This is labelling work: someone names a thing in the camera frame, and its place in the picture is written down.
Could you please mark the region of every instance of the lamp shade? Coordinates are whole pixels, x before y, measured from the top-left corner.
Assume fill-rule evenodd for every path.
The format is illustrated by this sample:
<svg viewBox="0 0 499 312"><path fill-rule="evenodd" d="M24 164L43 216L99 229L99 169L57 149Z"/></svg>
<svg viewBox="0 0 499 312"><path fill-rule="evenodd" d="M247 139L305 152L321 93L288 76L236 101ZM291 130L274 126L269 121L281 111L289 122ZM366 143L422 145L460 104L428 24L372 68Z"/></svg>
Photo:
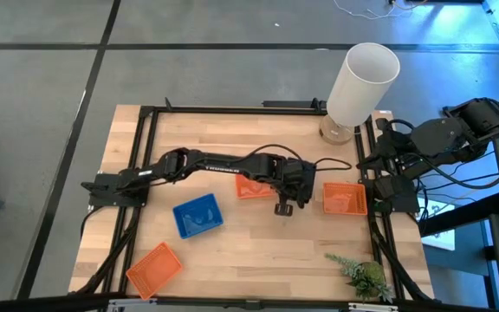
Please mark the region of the lamp shade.
<svg viewBox="0 0 499 312"><path fill-rule="evenodd" d="M398 57L389 48L369 42L353 46L328 96L328 115L339 126L362 124L398 74Z"/></svg>

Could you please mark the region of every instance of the orange basket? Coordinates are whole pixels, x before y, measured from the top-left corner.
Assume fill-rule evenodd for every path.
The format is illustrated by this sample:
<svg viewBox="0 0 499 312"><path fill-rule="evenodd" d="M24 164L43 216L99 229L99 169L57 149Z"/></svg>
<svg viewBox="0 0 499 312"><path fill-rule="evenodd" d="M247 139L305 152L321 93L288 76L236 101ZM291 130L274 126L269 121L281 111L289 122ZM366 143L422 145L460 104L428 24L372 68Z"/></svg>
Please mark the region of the orange basket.
<svg viewBox="0 0 499 312"><path fill-rule="evenodd" d="M149 299L182 270L182 264L163 242L128 269L126 276L143 300Z"/></svg>
<svg viewBox="0 0 499 312"><path fill-rule="evenodd" d="M270 185L248 180L242 174L236 175L236 191L241 199L275 195L275 191L270 188Z"/></svg>
<svg viewBox="0 0 499 312"><path fill-rule="evenodd" d="M323 211L329 214L366 215L365 186L361 184L325 183Z"/></svg>

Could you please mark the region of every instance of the lamp base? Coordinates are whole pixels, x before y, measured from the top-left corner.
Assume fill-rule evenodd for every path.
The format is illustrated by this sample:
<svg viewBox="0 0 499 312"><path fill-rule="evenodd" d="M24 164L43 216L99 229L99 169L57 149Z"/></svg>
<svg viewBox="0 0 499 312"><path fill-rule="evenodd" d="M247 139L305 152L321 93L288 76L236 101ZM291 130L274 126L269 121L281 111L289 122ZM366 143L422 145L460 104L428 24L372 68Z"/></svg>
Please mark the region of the lamp base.
<svg viewBox="0 0 499 312"><path fill-rule="evenodd" d="M326 115L319 125L319 135L328 144L343 145L352 139L353 131L349 127L338 125Z"/></svg>

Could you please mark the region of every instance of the orange plastic basket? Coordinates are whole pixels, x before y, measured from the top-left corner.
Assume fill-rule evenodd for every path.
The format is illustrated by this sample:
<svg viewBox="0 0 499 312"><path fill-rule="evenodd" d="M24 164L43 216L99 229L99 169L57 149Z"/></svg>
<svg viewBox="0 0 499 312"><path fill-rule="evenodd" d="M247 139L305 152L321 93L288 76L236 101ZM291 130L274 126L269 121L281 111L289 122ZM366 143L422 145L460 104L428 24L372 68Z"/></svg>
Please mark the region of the orange plastic basket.
<svg viewBox="0 0 499 312"><path fill-rule="evenodd" d="M361 184L325 183L323 211L329 214L366 215L365 186Z"/></svg>
<svg viewBox="0 0 499 312"><path fill-rule="evenodd" d="M143 300L149 299L182 270L182 264L163 242L126 272Z"/></svg>
<svg viewBox="0 0 499 312"><path fill-rule="evenodd" d="M261 198L275 195L270 185L246 179L242 174L236 175L236 191L239 198Z"/></svg>

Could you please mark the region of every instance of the white lamp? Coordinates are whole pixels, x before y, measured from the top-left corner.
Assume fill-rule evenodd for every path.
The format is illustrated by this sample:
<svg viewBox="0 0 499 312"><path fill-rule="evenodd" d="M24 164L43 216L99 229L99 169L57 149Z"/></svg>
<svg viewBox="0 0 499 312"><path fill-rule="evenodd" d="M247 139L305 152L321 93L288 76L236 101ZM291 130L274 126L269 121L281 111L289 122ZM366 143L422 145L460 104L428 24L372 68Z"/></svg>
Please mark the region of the white lamp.
<svg viewBox="0 0 499 312"><path fill-rule="evenodd" d="M328 96L321 137L336 145L348 142L353 127L365 122L398 74L398 57L389 48L367 42L349 49Z"/></svg>

